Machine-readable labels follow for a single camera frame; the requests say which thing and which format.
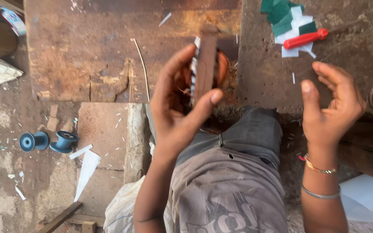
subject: metal bangle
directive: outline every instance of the metal bangle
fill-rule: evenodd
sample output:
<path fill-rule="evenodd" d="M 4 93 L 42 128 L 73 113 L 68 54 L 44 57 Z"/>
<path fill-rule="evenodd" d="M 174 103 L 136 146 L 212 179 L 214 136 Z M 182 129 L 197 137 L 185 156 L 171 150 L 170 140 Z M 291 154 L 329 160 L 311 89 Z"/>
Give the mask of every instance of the metal bangle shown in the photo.
<path fill-rule="evenodd" d="M 318 195 L 318 194 L 314 194 L 311 191 L 307 190 L 303 186 L 303 184 L 302 184 L 302 188 L 310 196 L 314 196 L 314 197 L 317 197 L 317 198 L 320 198 L 320 199 L 333 199 L 333 198 L 339 197 L 341 195 L 341 187 L 340 186 L 339 186 L 339 192 L 337 194 L 334 194 L 334 195 Z"/>

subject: hand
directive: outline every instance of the hand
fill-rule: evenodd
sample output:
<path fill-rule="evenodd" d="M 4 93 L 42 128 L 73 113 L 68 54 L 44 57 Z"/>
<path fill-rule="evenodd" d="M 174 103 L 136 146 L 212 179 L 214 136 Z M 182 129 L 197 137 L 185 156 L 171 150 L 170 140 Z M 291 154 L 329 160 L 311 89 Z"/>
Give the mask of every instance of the hand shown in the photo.
<path fill-rule="evenodd" d="M 309 145 L 336 148 L 342 136 L 365 112 L 366 103 L 348 72 L 322 62 L 314 62 L 312 66 L 319 81 L 332 91 L 333 100 L 327 109 L 321 109 L 315 85 L 303 80 L 303 131 Z"/>
<path fill-rule="evenodd" d="M 159 74 L 150 108 L 156 130 L 155 151 L 163 152 L 161 154 L 178 156 L 223 98 L 220 89 L 213 89 L 200 98 L 187 116 L 182 113 L 175 76 L 192 59 L 195 49 L 195 45 L 191 44 L 178 51 Z"/>

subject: plastic wire spool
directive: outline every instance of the plastic wire spool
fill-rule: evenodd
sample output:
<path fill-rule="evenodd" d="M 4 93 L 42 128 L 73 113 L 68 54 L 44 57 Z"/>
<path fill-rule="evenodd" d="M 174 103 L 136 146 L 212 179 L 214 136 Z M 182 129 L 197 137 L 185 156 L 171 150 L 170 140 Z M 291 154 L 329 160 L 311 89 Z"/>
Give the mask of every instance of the plastic wire spool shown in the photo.
<path fill-rule="evenodd" d="M 50 143 L 50 148 L 60 153 L 70 153 L 73 150 L 70 146 L 71 143 L 79 140 L 77 135 L 66 131 L 58 131 L 56 135 L 58 141 Z"/>
<path fill-rule="evenodd" d="M 19 138 L 19 146 L 25 152 L 30 152 L 37 148 L 42 151 L 49 145 L 50 139 L 47 133 L 38 131 L 34 135 L 31 133 L 24 133 Z"/>

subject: printed graphic on shirt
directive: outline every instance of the printed graphic on shirt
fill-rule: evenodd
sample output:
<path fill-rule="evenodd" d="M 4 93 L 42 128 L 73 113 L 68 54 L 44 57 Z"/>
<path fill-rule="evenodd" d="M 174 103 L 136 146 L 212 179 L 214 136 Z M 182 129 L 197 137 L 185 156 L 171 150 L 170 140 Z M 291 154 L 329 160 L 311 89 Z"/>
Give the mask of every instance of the printed graphic on shirt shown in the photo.
<path fill-rule="evenodd" d="M 269 222 L 258 219 L 255 207 L 242 192 L 206 200 L 206 225 L 187 223 L 190 233 L 277 233 Z"/>

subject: bracelet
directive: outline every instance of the bracelet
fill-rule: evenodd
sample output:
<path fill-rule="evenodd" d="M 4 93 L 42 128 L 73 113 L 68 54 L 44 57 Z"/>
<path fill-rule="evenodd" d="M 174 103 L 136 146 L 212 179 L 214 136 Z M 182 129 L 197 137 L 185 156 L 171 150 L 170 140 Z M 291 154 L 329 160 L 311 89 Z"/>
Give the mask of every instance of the bracelet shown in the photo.
<path fill-rule="evenodd" d="M 339 192 L 337 194 L 334 194 L 334 195 L 318 195 L 318 194 L 314 194 L 312 193 L 311 191 L 307 190 L 303 184 L 302 184 L 302 188 L 303 190 L 309 194 L 310 196 L 314 196 L 314 197 L 317 197 L 317 198 L 320 198 L 320 199 L 333 199 L 333 198 L 336 198 L 336 197 L 339 197 L 340 194 L 341 194 L 341 187 L 339 186 Z"/>
<path fill-rule="evenodd" d="M 318 168 L 315 168 L 312 163 L 308 160 L 308 156 L 309 154 L 306 153 L 306 155 L 302 158 L 302 156 L 299 156 L 299 158 L 302 160 L 302 161 L 305 161 L 306 164 L 308 165 L 308 167 L 310 169 L 313 169 L 315 172 L 320 172 L 320 173 L 326 173 L 326 174 L 331 174 L 331 173 L 334 173 L 336 172 L 337 168 L 333 168 L 333 169 L 330 169 L 330 170 L 321 170 L 321 169 L 318 169 Z"/>

